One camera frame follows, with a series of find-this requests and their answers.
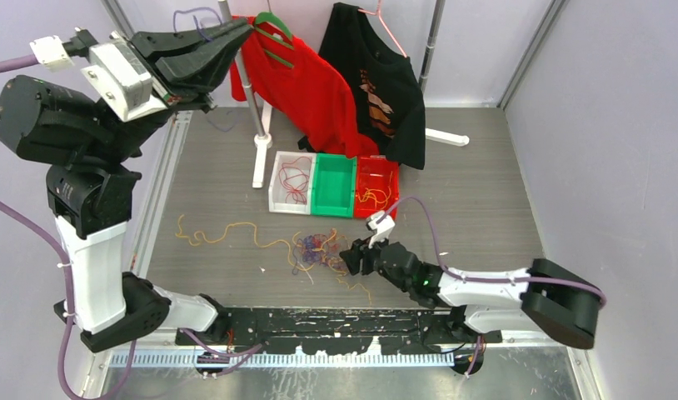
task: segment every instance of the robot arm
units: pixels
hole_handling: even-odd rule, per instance
[[[377,271],[421,306],[450,308],[456,337],[474,342],[498,330],[542,331],[566,346],[594,347],[600,292],[552,261],[540,258],[530,268],[505,272],[445,270],[390,243],[395,223],[383,211],[366,225],[373,235],[341,253],[349,272]]]
[[[101,95],[86,95],[23,75],[0,96],[0,140],[20,158],[50,164],[47,199],[70,257],[75,323],[93,352],[148,335],[188,328],[203,342],[228,331],[228,313],[212,298],[169,292],[122,265],[123,237],[132,214],[132,190],[141,178],[121,163],[176,111],[208,112],[208,94],[227,74],[252,27],[243,18],[197,31],[116,33],[99,43],[77,29],[69,42],[31,43],[50,70],[86,58],[84,77]],[[55,304],[62,319],[68,309]]]

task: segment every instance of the red shirt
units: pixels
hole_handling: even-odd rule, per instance
[[[248,21],[253,24],[253,17]],[[354,97],[341,74],[301,39],[288,40],[269,23],[258,27],[271,35],[280,35],[294,48],[253,32],[241,47],[253,91],[285,113],[318,152],[349,158],[377,155],[378,146],[358,132]],[[264,49],[293,67],[269,57]],[[245,101],[236,63],[232,65],[231,77],[233,98]]]

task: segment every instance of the black t-shirt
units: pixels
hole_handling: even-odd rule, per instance
[[[425,167],[425,103],[410,58],[394,52],[359,7],[335,3],[319,49],[351,87],[360,133],[386,158]]]

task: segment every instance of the gray floor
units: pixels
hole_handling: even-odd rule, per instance
[[[227,306],[412,308],[416,304],[377,275],[349,277],[371,292],[371,304],[360,287],[347,290],[336,274],[325,268],[292,275],[287,247],[259,249],[253,244],[252,228],[230,230],[217,244],[192,247],[176,237],[177,220],[184,233],[204,230],[219,238],[228,223],[258,225],[258,240],[329,233],[337,228],[353,240],[366,237],[359,220],[297,216],[268,212],[267,188],[252,189],[255,148],[249,113],[221,109],[210,119],[229,132],[220,132],[196,114],[192,120],[182,159],[157,236],[148,277],[156,285],[180,293],[207,293]],[[498,271],[530,265],[541,255],[541,243],[516,162],[516,156],[501,110],[430,109],[427,125],[443,131],[466,134],[466,147],[427,143],[424,171],[400,170],[402,195],[423,199],[436,221],[444,260],[466,270]],[[275,151],[297,151],[301,134],[275,111],[271,132]],[[272,162],[267,163],[267,177]],[[399,208],[391,240],[400,241],[423,260],[435,262],[425,216],[416,203]]]

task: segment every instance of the pink hanger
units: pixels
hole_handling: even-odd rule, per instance
[[[402,47],[401,44],[398,42],[398,40],[396,39],[396,37],[393,36],[393,33],[391,32],[391,30],[388,29],[388,26],[387,26],[386,23],[383,21],[383,16],[381,15],[381,3],[383,3],[383,0],[378,0],[378,8],[376,8],[376,12],[370,12],[370,11],[364,10],[363,8],[359,8],[359,11],[362,12],[362,13],[365,13],[365,14],[369,14],[369,15],[377,15],[377,16],[378,16],[378,21],[381,21],[381,24],[382,24],[383,27],[386,29],[386,32],[388,32],[388,35],[391,36],[391,39],[393,39],[393,42],[396,44],[396,46],[398,46],[398,50],[401,51],[403,57],[407,57],[407,55],[405,54],[405,51],[403,50],[403,47]]]

